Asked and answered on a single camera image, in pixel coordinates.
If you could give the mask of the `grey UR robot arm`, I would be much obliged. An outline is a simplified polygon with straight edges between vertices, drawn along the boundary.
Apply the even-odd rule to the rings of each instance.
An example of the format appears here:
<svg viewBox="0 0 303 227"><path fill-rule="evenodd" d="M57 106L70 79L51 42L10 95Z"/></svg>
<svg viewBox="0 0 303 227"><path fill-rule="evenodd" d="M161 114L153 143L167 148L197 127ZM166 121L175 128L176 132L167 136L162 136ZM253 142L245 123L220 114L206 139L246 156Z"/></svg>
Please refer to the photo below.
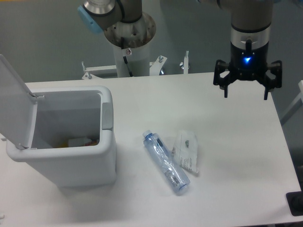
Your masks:
<svg viewBox="0 0 303 227"><path fill-rule="evenodd" d="M237 81L257 81L265 95L282 86L282 62L267 63L272 0L214 0L217 7L231 14L231 60L217 60L213 84L225 93ZM152 17L142 10L140 0L86 0L77 9L89 30L104 33L107 40L120 48L128 76L131 50L148 44L155 36Z"/></svg>

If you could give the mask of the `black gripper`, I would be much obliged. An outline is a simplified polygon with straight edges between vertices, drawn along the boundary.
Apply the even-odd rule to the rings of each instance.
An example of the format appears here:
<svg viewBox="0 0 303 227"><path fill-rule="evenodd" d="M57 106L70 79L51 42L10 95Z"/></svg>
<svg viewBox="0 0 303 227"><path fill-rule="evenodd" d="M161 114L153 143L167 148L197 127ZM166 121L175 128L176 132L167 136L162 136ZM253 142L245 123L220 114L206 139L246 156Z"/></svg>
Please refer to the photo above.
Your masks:
<svg viewBox="0 0 303 227"><path fill-rule="evenodd" d="M216 61L213 84L224 91L225 98L228 97L228 86L237 79L257 80L265 88L264 100L272 90L282 87L282 61L267 64L268 46L269 43L246 53L245 49L231 44L230 63Z"/></svg>

